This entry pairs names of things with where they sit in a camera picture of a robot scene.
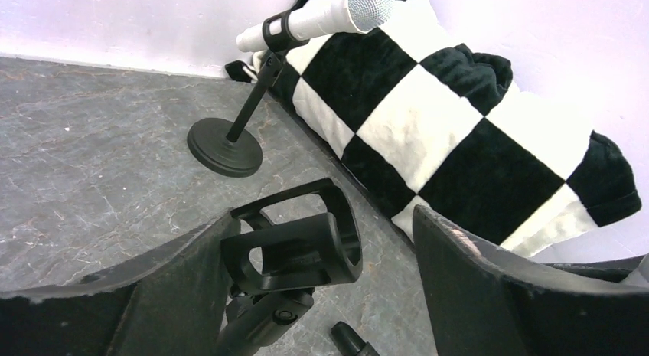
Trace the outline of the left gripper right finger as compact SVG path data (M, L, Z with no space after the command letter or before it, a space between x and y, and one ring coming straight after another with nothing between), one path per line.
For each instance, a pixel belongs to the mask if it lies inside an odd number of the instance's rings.
M432 209L413 239L440 355L646 355L642 256L538 263L461 229Z

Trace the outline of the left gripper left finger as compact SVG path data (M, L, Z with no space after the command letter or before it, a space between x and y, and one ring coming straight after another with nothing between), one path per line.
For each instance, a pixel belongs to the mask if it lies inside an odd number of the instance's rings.
M64 286L1 294L3 355L215 355L230 215Z

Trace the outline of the black microphone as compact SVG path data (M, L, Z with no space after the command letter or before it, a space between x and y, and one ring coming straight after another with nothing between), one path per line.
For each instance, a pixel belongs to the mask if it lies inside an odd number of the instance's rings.
M343 356L379 356L371 343L362 339L345 322L337 322L330 331L331 340Z

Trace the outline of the black mic stand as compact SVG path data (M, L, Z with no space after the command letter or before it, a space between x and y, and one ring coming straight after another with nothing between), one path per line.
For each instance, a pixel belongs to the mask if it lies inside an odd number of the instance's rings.
M281 224L263 208L314 194L324 213ZM313 305L319 286L354 283L363 253L351 203L331 178L322 178L253 201L230 212L248 223L247 234L224 238L221 257L233 285L218 355L254 355L278 341Z
M264 43L269 56L263 62L258 80L231 122L221 118L204 118L190 128L187 145L191 154L211 171L228 177L245 178L255 174L262 162L263 151L256 138L245 130L252 114L266 91L275 84L285 64L285 53L308 42L289 33L289 9L267 18L262 23Z

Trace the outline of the white microphone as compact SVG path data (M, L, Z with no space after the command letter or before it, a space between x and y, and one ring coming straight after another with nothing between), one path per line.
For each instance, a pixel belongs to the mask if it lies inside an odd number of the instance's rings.
M267 18L236 36L242 52L287 51L336 33L366 34L387 22L395 0L324 0Z

